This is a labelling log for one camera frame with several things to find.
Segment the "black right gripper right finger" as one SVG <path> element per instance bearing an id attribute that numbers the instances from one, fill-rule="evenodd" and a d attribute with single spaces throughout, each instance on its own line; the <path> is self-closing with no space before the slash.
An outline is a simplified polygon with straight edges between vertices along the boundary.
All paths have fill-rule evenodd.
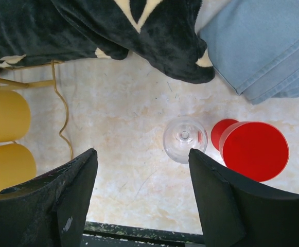
<path id="1" fill-rule="evenodd" d="M 197 149 L 189 169 L 206 246 L 299 246 L 299 194 L 251 180 Z"/>

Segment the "clear wine glass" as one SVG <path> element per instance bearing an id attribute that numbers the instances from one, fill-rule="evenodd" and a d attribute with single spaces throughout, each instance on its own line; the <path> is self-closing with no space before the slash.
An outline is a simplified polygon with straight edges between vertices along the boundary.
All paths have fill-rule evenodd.
<path id="1" fill-rule="evenodd" d="M 163 147 L 166 154 L 175 162 L 188 163 L 191 149 L 206 151 L 207 132 L 203 125 L 189 116 L 174 118 L 166 126 L 163 134 Z"/>

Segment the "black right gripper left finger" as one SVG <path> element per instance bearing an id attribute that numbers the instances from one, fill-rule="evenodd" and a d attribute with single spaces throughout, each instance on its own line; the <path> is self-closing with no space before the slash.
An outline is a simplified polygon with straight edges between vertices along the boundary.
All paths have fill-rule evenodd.
<path id="1" fill-rule="evenodd" d="M 0 191 L 0 246 L 80 246 L 97 151 Z"/>

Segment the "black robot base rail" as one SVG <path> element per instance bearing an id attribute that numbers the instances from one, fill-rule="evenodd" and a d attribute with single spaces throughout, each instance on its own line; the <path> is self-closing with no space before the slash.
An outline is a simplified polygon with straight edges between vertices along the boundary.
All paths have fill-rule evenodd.
<path id="1" fill-rule="evenodd" d="M 205 246 L 202 235 L 86 222 L 81 246 Z"/>

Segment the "red plastic wine glass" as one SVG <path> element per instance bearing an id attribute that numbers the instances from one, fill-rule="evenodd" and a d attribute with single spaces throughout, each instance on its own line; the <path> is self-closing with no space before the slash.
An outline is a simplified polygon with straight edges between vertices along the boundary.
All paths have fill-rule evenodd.
<path id="1" fill-rule="evenodd" d="M 258 121 L 224 119 L 210 134 L 227 168 L 257 182 L 279 175 L 289 160 L 289 146 L 281 131 Z"/>

